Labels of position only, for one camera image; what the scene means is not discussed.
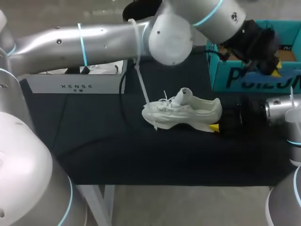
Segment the black tablecloth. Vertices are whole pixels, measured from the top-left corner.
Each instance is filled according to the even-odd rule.
[[[218,97],[222,105],[238,97],[211,91],[204,56],[175,67],[147,61],[140,69],[150,101],[182,87],[203,99]],[[156,131],[141,116],[145,101],[132,69],[123,95],[128,124],[117,94],[32,94],[26,82],[22,87],[37,133],[76,184],[274,186],[294,169],[285,140],[271,128],[239,137],[188,126]]]

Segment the white robotic arm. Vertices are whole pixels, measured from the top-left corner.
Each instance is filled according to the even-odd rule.
[[[275,36],[268,32],[269,36],[264,36],[264,30],[254,21],[246,21],[245,12],[233,0],[164,1],[154,17],[138,22],[142,56],[151,55],[166,65],[181,63],[192,48],[191,24],[212,42],[231,49],[241,60],[255,61],[262,72],[269,74],[278,63],[270,61],[277,45]],[[58,26],[14,39],[0,11],[0,197],[5,197],[0,199],[0,226],[77,226],[85,222],[87,226],[96,225],[94,219],[87,220],[85,202],[75,192],[68,176],[33,134],[34,127],[16,77],[136,57],[136,35],[131,23]],[[7,141],[28,144],[10,145]],[[41,157],[32,158],[28,166],[24,165],[30,166],[30,170],[17,172],[19,181],[9,180],[7,175],[14,177],[16,169],[25,163],[21,158],[25,161],[30,154],[35,154],[36,145],[40,147]],[[39,161],[45,162],[42,168]],[[37,171],[47,175],[37,177]],[[38,194],[39,199],[27,197],[22,201],[34,201],[18,206],[17,196],[12,193],[35,195],[24,190],[34,179],[40,180],[35,184],[43,191]]]

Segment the gray floor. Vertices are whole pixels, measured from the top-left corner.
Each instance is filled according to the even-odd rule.
[[[122,22],[131,0],[0,0],[16,37],[57,25]],[[301,19],[300,0],[240,0],[250,18]],[[195,43],[206,39],[195,32]],[[117,186],[113,226],[266,226],[268,187]]]

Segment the cardboard box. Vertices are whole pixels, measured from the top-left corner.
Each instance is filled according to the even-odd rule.
[[[239,72],[244,65],[235,56],[223,62],[216,54],[207,54],[211,87],[217,92],[264,92],[290,93],[292,86],[295,93],[301,93],[301,21],[257,21],[261,27],[271,27],[279,36],[279,58],[283,69],[290,79],[280,78],[269,82],[245,82]],[[224,52],[218,45],[208,42],[206,49]]]

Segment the shoe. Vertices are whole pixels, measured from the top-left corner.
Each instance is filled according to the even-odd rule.
[[[218,98],[214,101],[202,100],[193,96],[188,88],[182,88],[177,96],[170,99],[165,93],[165,97],[144,106],[142,116],[148,123],[161,129],[185,123],[201,131],[214,132],[209,125],[217,123],[222,115]]]

